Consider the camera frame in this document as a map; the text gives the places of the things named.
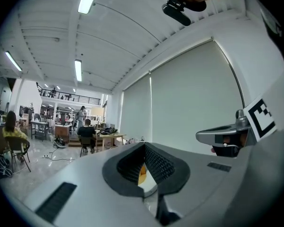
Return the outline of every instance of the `cable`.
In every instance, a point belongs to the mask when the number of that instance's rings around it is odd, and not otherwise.
[[[49,159],[49,160],[51,160],[51,161],[61,161],[61,160],[65,160],[65,161],[72,161],[72,160],[75,160],[75,159],[57,159],[57,160],[54,160],[53,159],[53,153],[56,151],[56,150],[54,150],[53,152],[50,152],[52,155],[51,155],[51,157],[45,157],[46,159]]]

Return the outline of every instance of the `white ceiling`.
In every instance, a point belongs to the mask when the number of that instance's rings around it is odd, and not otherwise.
[[[166,1],[95,0],[84,15],[77,12],[80,0],[21,0],[0,31],[0,76],[70,90],[111,91],[152,49],[184,28],[162,12]],[[209,0],[205,11],[185,14],[196,23],[230,9],[243,11],[244,6],[243,0]],[[82,60],[81,83],[75,59]]]

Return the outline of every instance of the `railing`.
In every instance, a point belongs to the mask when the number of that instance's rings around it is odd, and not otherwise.
[[[64,101],[80,102],[84,104],[100,105],[100,99],[88,96],[72,95],[64,92],[54,92],[53,90],[43,89],[38,85],[40,96],[46,96],[49,98],[56,98]]]

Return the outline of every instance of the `tiled floor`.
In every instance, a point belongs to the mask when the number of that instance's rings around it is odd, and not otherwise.
[[[28,139],[30,141],[30,148],[28,151],[30,163],[27,161],[31,173],[26,168],[25,163],[20,163],[17,160],[17,165],[14,165],[14,174],[11,178],[3,178],[0,180],[0,184],[5,191],[15,196],[17,199],[23,201],[37,186],[43,181],[53,176],[62,168],[71,164],[74,160],[80,157],[80,147],[68,147],[56,148],[53,147],[53,143],[50,140],[36,140]],[[51,157],[53,152],[53,159],[43,158],[43,155]],[[156,214],[157,208],[157,194],[144,200],[144,204],[153,216]]]

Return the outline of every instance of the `dark hair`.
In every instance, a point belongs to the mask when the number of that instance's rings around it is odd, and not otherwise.
[[[15,124],[16,124],[16,115],[13,111],[9,111],[8,115],[6,116],[5,130],[7,132],[14,132]]]
[[[85,125],[90,126],[90,119],[86,119],[86,120],[85,120]]]

